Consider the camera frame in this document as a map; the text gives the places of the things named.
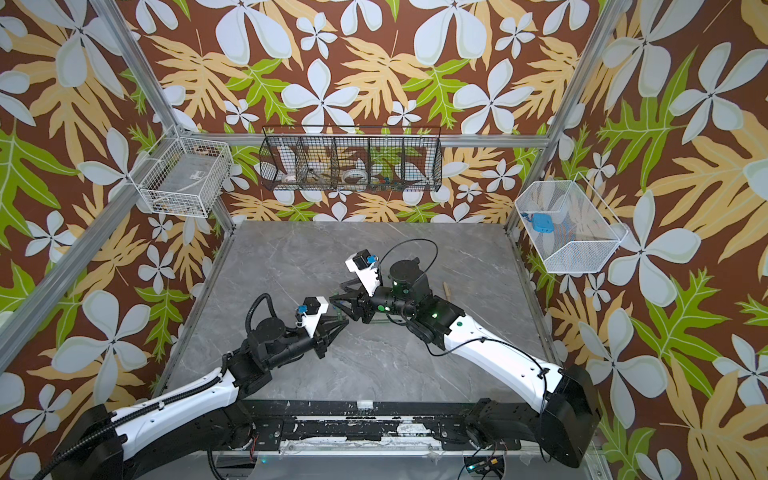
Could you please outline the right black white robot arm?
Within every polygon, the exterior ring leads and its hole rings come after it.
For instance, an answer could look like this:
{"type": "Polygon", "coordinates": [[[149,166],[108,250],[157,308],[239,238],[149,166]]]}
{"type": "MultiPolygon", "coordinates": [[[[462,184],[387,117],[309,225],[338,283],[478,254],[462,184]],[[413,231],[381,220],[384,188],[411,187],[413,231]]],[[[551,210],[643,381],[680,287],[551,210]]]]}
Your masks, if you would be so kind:
{"type": "Polygon", "coordinates": [[[601,419],[597,391],[585,369],[564,368],[501,339],[462,308],[435,294],[416,258],[382,275],[376,256],[362,250],[345,265],[354,279],[330,302],[350,319],[377,314],[407,329],[433,357],[456,354],[509,387],[518,403],[479,400],[461,424],[473,447],[535,442],[565,466],[581,465],[601,419]]]}

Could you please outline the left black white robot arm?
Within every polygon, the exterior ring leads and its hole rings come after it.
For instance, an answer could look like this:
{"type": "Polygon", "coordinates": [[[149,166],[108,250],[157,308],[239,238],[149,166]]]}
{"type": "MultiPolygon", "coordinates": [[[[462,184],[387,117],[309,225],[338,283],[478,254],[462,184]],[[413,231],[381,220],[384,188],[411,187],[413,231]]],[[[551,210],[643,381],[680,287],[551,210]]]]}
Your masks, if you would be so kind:
{"type": "Polygon", "coordinates": [[[196,451],[249,443],[254,417],[244,401],[266,386],[274,370],[313,352],[323,358],[348,322],[308,297],[290,327],[271,296],[259,295],[246,313],[246,337],[220,367],[155,399],[81,417],[36,473],[38,479],[135,479],[196,451]]]}

